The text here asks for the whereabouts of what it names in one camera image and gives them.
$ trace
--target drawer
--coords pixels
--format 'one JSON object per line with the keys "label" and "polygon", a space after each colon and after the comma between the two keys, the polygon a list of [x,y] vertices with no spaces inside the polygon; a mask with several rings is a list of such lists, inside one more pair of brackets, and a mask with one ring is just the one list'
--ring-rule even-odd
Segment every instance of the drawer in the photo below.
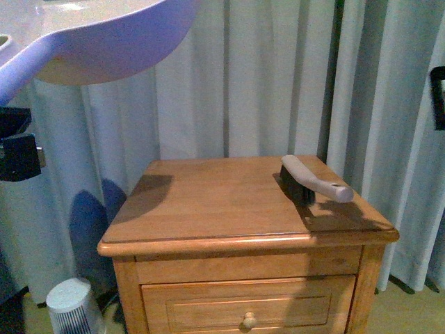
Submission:
{"label": "drawer", "polygon": [[361,246],[301,248],[294,253],[184,260],[136,258],[140,284],[254,280],[356,274]]}
{"label": "drawer", "polygon": [[151,334],[344,333],[354,276],[143,285]]}

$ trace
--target curtain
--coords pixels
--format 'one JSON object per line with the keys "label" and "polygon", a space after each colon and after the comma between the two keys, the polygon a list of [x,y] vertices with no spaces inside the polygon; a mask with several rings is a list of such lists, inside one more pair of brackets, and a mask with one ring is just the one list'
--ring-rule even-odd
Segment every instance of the curtain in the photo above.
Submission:
{"label": "curtain", "polygon": [[18,254],[6,257],[22,272],[17,284],[36,303],[73,276],[97,294],[112,287],[96,245],[153,159],[283,154],[327,159],[400,228],[381,287],[389,272],[420,282],[425,268],[440,282],[442,135],[430,124],[427,74],[442,61],[444,8],[432,5],[203,1],[184,41],[152,69],[83,87],[29,84],[10,105],[31,107],[47,167],[0,183],[10,236],[0,247]]}
{"label": "curtain", "polygon": [[445,65],[445,1],[347,1],[328,164],[400,231],[389,274],[445,287],[445,136],[434,130],[429,71]]}

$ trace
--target nightstand top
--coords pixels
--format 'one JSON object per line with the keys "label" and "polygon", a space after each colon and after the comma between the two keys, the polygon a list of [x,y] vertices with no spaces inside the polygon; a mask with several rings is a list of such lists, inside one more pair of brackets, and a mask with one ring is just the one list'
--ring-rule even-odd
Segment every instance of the nightstand top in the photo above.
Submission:
{"label": "nightstand top", "polygon": [[[323,180],[345,184],[315,156]],[[296,207],[280,188],[280,157],[154,161],[103,236],[105,256],[386,244],[398,232],[355,193]]]}

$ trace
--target black object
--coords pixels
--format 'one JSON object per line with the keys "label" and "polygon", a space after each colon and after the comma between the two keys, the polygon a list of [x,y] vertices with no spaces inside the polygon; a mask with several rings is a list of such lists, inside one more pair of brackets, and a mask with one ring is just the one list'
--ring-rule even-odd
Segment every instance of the black object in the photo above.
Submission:
{"label": "black object", "polygon": [[30,123],[30,109],[0,108],[1,181],[23,181],[42,172],[34,135],[24,133]]}
{"label": "black object", "polygon": [[434,106],[436,130],[445,130],[444,91],[442,81],[445,80],[445,66],[435,67],[430,72],[431,95]]}
{"label": "black object", "polygon": [[281,186],[292,202],[303,207],[315,204],[315,191],[296,182],[284,166],[281,166],[280,178]]}

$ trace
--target brush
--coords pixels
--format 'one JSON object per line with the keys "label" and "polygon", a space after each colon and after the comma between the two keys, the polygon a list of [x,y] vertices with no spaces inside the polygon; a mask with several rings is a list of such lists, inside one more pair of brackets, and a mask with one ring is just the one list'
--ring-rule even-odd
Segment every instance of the brush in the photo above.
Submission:
{"label": "brush", "polygon": [[282,157],[280,177],[291,199],[302,206],[316,202],[315,191],[340,203],[350,202],[354,197],[350,187],[318,179],[295,155]]}

